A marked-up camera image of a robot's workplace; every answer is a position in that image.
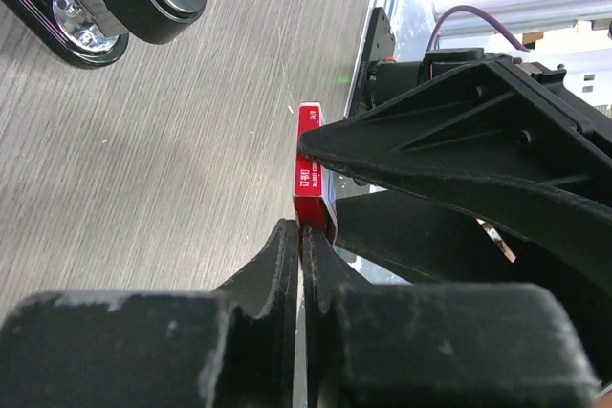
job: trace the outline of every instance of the wood grain surface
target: wood grain surface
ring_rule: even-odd
[[[209,0],[173,43],[56,60],[0,6],[0,316],[41,290],[206,290],[292,217],[295,109],[337,119],[368,0]]]

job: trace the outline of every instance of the screw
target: screw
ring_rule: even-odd
[[[534,143],[534,137],[532,133],[527,131],[526,129],[521,129],[518,132],[518,146],[521,148],[531,147]]]
[[[471,98],[475,100],[480,100],[487,95],[487,92],[488,91],[486,86],[478,85],[473,90],[471,90]]]
[[[79,12],[80,12],[80,7],[79,7],[77,4],[75,4],[75,3],[70,4],[70,5],[69,5],[69,6],[66,8],[66,14],[67,14],[68,16],[70,16],[71,18],[72,18],[73,16],[77,16],[77,14],[78,14]]]
[[[82,34],[81,37],[78,38],[78,41],[82,43],[83,45],[88,46],[90,43],[94,41],[94,39],[95,39],[94,35],[91,32],[86,31]]]

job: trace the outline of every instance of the black plastic bracket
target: black plastic bracket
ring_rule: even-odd
[[[384,8],[376,7],[371,11],[365,41],[361,48],[360,64],[354,81],[347,117],[353,117],[372,108],[365,94],[371,76],[371,67],[393,56],[394,52],[395,35],[391,30],[389,17]]]

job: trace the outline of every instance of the gray wooden table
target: gray wooden table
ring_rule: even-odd
[[[175,42],[58,62],[0,6],[0,316],[57,289],[215,287],[292,217],[295,109],[339,118],[368,0],[209,0]]]

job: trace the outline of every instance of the red box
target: red box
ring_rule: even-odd
[[[306,131],[325,123],[318,102],[302,102],[297,116],[298,139]],[[332,173],[299,152],[295,161],[294,206],[300,226],[315,225],[325,232],[332,244],[336,241],[338,217]]]

